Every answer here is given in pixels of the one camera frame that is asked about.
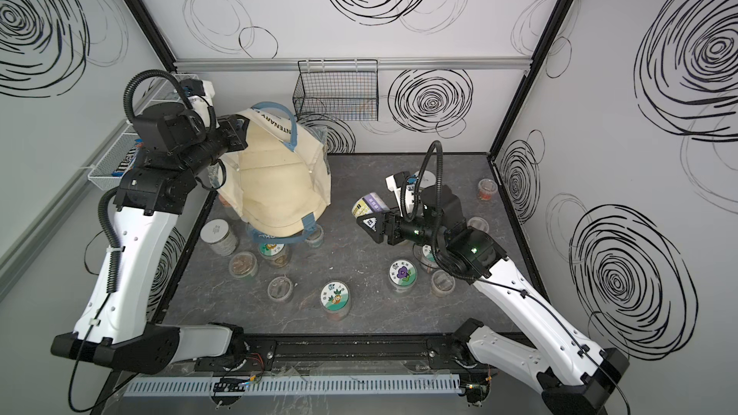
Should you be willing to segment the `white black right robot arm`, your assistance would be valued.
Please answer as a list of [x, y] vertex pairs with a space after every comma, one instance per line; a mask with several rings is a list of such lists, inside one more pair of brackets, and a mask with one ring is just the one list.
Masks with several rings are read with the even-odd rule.
[[393, 175], [399, 203], [388, 207], [373, 193], [352, 210], [377, 243], [428, 246], [440, 271], [467, 282], [509, 317], [530, 340], [524, 345], [478, 320], [455, 333], [463, 367], [494, 367], [532, 388], [553, 414], [600, 414], [630, 362], [578, 332], [532, 286], [501, 245], [468, 225], [457, 195], [443, 182], [440, 141], [430, 144], [417, 174]]

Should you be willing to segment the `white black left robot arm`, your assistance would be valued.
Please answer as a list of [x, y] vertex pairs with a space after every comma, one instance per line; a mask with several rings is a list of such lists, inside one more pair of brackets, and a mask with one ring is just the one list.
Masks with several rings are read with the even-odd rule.
[[147, 305], [165, 243], [201, 174], [229, 152], [247, 148], [249, 121], [218, 116], [209, 81], [159, 69], [134, 76], [123, 94], [126, 118], [140, 137], [133, 166], [101, 197], [98, 220], [108, 240], [94, 290], [73, 330], [50, 352], [132, 376], [155, 375], [174, 362], [246, 358], [242, 330], [226, 324], [163, 326]]

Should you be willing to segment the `silver label jar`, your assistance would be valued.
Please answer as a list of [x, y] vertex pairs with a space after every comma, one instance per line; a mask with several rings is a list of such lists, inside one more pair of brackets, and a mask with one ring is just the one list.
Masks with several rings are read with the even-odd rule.
[[423, 173], [416, 173], [417, 184], [421, 190], [434, 186], [436, 182], [436, 176], [431, 171], [424, 171]]

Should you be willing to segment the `white orange label jar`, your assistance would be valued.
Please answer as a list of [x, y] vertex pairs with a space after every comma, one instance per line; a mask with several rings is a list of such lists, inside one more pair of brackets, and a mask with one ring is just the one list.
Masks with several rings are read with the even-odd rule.
[[351, 290], [348, 284], [340, 281], [330, 281], [321, 290], [320, 305], [328, 318], [340, 321], [350, 312], [351, 298]]

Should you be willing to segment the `red bee label seed jar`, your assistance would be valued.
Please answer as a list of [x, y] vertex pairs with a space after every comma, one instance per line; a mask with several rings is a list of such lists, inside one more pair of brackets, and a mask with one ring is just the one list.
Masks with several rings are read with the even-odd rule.
[[498, 185], [492, 179], [482, 179], [478, 183], [478, 198], [480, 201], [490, 201], [498, 193]]

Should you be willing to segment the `purple stripe label jar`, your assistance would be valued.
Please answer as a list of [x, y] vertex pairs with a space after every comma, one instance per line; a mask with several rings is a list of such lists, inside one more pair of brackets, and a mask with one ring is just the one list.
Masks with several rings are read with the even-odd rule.
[[355, 218], [371, 213], [383, 213], [389, 211], [388, 205], [376, 192], [370, 192], [362, 196], [355, 202], [352, 209], [352, 215]]

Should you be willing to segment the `large radish label seed jar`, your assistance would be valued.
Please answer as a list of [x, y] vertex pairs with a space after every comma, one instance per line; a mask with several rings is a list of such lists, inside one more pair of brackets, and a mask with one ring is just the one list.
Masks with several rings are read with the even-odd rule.
[[424, 245], [421, 247], [420, 264], [429, 274], [434, 274], [434, 272], [439, 268], [430, 245]]

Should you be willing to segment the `cream canvas bag blue handles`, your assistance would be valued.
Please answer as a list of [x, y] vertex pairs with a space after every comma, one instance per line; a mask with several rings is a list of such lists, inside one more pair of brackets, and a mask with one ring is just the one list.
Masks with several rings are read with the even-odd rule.
[[255, 242], [302, 242], [331, 203], [327, 129], [300, 124], [274, 102], [240, 114], [249, 121], [248, 146], [221, 157], [225, 184], [218, 193], [249, 225]]

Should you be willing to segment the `purple flower label jar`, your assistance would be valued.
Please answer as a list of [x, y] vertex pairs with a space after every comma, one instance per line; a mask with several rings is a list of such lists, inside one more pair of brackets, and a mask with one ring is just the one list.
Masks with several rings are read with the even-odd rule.
[[413, 290], [417, 281], [416, 266], [406, 259], [397, 259], [390, 264], [388, 278], [391, 289], [396, 294], [407, 294]]

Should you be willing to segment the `dark label small jar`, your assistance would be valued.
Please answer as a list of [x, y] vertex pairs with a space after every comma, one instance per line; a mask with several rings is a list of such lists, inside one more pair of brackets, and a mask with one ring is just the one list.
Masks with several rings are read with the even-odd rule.
[[294, 283], [287, 276], [278, 276], [267, 286], [267, 297], [277, 304], [288, 303], [293, 296]]

